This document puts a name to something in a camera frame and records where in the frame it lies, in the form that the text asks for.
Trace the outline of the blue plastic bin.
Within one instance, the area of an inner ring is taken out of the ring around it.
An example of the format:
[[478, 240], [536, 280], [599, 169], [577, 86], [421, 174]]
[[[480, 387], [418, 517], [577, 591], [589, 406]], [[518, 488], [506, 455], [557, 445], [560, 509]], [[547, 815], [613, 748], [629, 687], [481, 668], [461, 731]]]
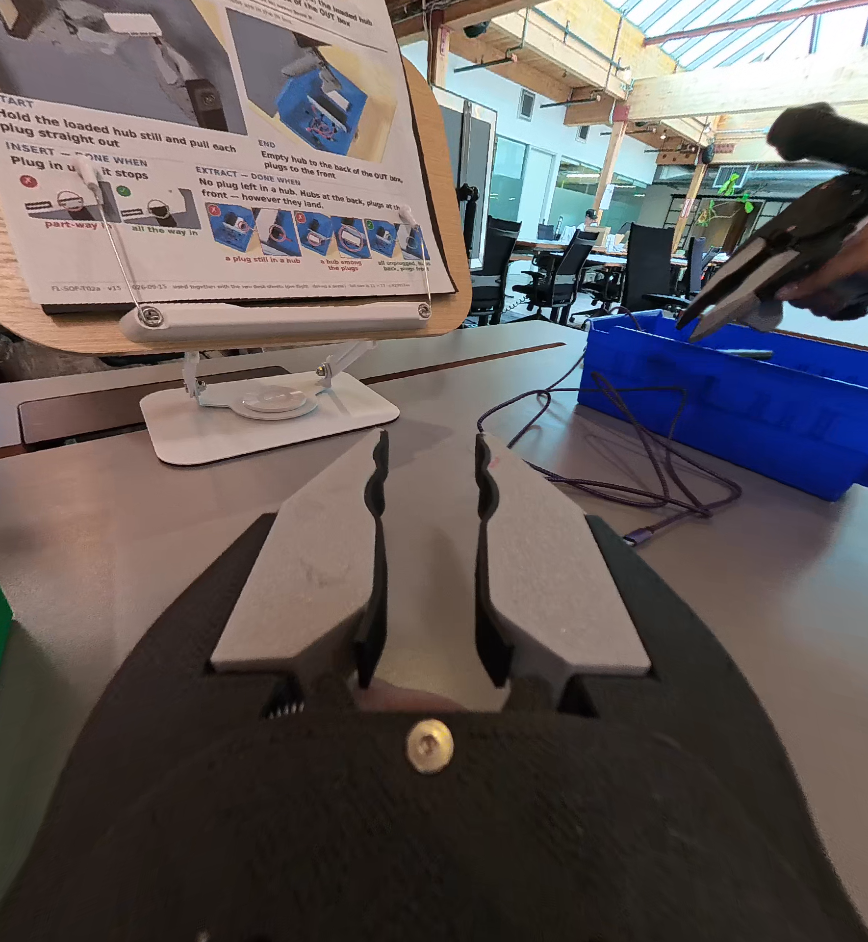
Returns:
[[[581, 405], [622, 414], [598, 373], [647, 429], [826, 501], [868, 488], [868, 350], [729, 325], [697, 343], [660, 311], [590, 322]], [[717, 348], [773, 351], [769, 362]]]

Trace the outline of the black office chair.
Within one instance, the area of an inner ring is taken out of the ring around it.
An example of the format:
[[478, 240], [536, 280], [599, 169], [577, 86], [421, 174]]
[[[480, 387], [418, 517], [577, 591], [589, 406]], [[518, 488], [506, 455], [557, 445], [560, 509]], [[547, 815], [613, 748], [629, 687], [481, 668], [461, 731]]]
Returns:
[[674, 229], [632, 222], [626, 243], [620, 305], [631, 313], [652, 310], [673, 287]]
[[472, 305], [468, 318], [475, 318], [478, 327], [500, 322], [511, 256], [521, 228], [520, 221], [487, 217], [482, 264], [471, 272]]
[[545, 320], [542, 311], [549, 309], [549, 322], [567, 325], [571, 306], [577, 299], [588, 257], [594, 249], [596, 237], [590, 232], [577, 232], [565, 251], [554, 260], [544, 273], [530, 273], [531, 282], [513, 286], [512, 290], [522, 294], [531, 314], [519, 318], [517, 323]]

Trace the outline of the black framed whiteboard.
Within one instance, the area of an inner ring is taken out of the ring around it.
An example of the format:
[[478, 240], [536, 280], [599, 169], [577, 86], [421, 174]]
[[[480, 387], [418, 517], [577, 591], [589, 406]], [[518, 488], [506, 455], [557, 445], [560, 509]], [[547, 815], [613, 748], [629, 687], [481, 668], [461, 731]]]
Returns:
[[497, 112], [486, 105], [434, 87], [450, 155], [471, 269], [482, 265]]

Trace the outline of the printed instruction sheet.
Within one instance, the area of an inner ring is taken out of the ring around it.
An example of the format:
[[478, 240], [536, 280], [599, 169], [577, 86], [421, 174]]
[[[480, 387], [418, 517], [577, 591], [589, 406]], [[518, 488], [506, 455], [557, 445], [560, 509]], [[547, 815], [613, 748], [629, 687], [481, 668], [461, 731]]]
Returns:
[[0, 2], [34, 302], [452, 293], [384, 2]]

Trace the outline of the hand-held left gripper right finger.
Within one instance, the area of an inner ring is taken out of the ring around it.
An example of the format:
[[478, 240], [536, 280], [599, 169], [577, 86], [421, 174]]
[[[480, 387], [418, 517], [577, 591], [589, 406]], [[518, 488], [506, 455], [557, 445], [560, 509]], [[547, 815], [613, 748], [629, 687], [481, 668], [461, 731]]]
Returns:
[[487, 433], [475, 482], [475, 647], [493, 686], [646, 676], [651, 659], [580, 508]]

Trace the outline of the green hanging plant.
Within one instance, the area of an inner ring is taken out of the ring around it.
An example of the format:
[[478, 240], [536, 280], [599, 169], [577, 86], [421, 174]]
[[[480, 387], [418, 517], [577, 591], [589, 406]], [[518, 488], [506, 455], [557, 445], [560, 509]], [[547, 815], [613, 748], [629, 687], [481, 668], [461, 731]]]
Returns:
[[746, 168], [736, 169], [720, 176], [721, 183], [716, 183], [716, 195], [703, 202], [696, 225], [701, 228], [712, 226], [717, 219], [732, 219], [742, 215], [750, 217], [755, 211], [755, 199], [746, 188]]

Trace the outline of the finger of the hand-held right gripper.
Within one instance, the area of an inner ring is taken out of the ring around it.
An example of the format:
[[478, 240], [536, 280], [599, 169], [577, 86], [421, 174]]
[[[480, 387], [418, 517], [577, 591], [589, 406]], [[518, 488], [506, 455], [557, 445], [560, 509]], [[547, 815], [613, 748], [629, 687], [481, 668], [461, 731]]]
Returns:
[[695, 324], [689, 342], [699, 342], [733, 324], [759, 333], [775, 330], [783, 318], [783, 303], [776, 294], [776, 289], [765, 288], [757, 279], [746, 280], [737, 288], [704, 289], [688, 306]]
[[[707, 288], [737, 288], [746, 280], [752, 279], [763, 281], [765, 286], [788, 265], [791, 265], [790, 249], [777, 252], [764, 240], [754, 239], [722, 265], [709, 285], [699, 293]], [[676, 327], [679, 331], [691, 324], [695, 326], [688, 315], [688, 306], [677, 320]]]

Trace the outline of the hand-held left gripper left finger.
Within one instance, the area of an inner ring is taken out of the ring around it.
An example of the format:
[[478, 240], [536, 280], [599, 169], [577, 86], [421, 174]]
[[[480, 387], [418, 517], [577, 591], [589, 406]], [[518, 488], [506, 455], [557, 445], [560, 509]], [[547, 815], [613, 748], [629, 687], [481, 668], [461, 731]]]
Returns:
[[210, 662], [367, 687], [386, 642], [389, 434], [372, 430], [283, 501]]

